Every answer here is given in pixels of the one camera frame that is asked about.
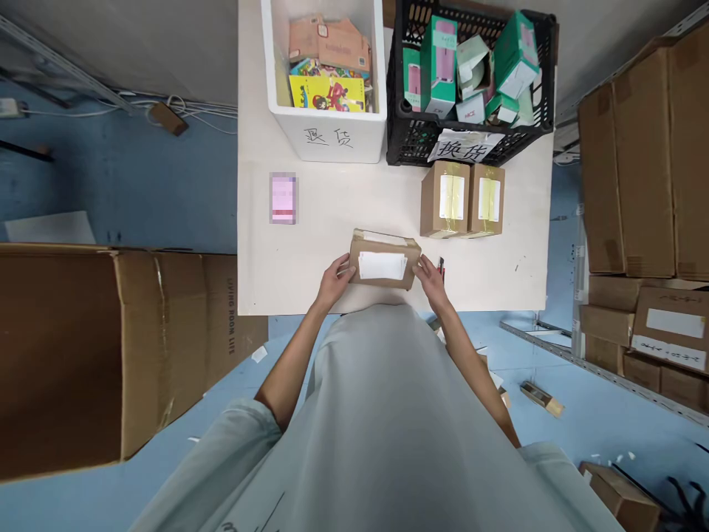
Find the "black plastic crate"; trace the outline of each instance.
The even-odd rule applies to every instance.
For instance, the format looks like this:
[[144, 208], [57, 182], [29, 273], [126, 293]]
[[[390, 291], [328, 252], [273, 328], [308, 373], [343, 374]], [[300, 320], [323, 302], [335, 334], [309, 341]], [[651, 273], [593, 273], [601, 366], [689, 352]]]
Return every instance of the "black plastic crate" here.
[[390, 165], [431, 166], [428, 155], [436, 145], [444, 128], [455, 131], [503, 133], [505, 137], [482, 161], [490, 166], [501, 166], [542, 135], [554, 130], [554, 74], [556, 67], [556, 17], [522, 10], [534, 24], [539, 66], [542, 71], [539, 85], [532, 85], [534, 126], [508, 128], [471, 124], [458, 120], [442, 120], [433, 113], [414, 112], [404, 98], [403, 48], [420, 47], [432, 15], [449, 18], [458, 23], [458, 42], [480, 35], [490, 50], [509, 20], [510, 13], [485, 6], [471, 6], [461, 10], [441, 5], [440, 0], [397, 0], [389, 66], [386, 76], [387, 93], [387, 152]]

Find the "white table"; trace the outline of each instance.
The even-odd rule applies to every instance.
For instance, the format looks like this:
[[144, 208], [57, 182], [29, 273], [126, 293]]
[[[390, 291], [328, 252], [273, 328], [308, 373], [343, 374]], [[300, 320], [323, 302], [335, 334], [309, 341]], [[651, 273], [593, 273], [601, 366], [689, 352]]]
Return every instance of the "white table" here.
[[[436, 263], [458, 311], [541, 310], [546, 303], [552, 141], [548, 134], [508, 162], [502, 235], [419, 235], [426, 168], [299, 160], [268, 110], [261, 7], [239, 0], [239, 315], [303, 314], [325, 268], [349, 251], [352, 230], [414, 237]], [[298, 223], [270, 224], [269, 173], [295, 172]], [[421, 284], [410, 291], [351, 285], [333, 313], [406, 301], [429, 310]]]

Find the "woman's left hand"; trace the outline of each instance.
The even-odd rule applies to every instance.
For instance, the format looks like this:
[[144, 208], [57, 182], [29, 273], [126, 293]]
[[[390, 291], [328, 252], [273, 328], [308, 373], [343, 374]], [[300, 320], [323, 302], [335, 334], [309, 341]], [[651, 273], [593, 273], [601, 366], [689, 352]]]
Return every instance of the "woman's left hand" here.
[[318, 297], [315, 298], [314, 306], [324, 310], [326, 313], [332, 309], [332, 306], [337, 303], [345, 293], [347, 283], [355, 274], [357, 268], [352, 265], [343, 267], [349, 260], [349, 253], [345, 253], [339, 259], [336, 259], [330, 267], [325, 270], [323, 280], [320, 281], [320, 290]]

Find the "white plastic bin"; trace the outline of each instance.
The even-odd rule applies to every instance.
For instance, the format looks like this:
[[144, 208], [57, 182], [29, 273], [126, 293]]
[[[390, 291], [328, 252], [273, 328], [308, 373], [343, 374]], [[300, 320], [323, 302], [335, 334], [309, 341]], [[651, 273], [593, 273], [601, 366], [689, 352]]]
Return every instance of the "white plastic bin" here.
[[[374, 112], [348, 113], [292, 106], [288, 43], [290, 21], [322, 13], [325, 22], [349, 17], [371, 44]], [[386, 125], [386, 74], [381, 0], [261, 0], [268, 108], [302, 160], [378, 163]], [[347, 144], [338, 142], [347, 133]], [[314, 143], [313, 135], [323, 143]]]

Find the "woman's right hand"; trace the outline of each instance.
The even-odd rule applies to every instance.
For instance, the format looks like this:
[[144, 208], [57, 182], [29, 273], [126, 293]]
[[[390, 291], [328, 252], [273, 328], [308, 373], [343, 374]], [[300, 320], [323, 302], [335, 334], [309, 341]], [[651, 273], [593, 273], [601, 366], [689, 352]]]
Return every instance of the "woman's right hand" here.
[[426, 255], [421, 255], [419, 264], [414, 265], [414, 273], [421, 281], [431, 309], [440, 317], [441, 312], [451, 306], [451, 302], [448, 301], [448, 296], [445, 293], [441, 274], [438, 273], [438, 270], [428, 260]]

